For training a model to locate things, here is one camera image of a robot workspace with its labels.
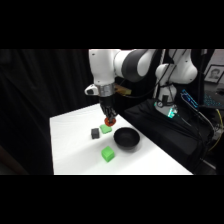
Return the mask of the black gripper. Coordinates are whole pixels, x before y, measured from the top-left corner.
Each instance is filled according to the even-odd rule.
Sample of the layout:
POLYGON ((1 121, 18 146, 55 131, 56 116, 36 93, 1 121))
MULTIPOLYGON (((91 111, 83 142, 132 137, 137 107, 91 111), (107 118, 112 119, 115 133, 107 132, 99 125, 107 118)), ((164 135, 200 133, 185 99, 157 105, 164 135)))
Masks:
POLYGON ((109 118, 109 120, 113 120, 116 117, 116 111, 114 110, 115 97, 113 95, 107 97, 100 97, 99 103, 101 105, 102 112, 104 116, 109 118))

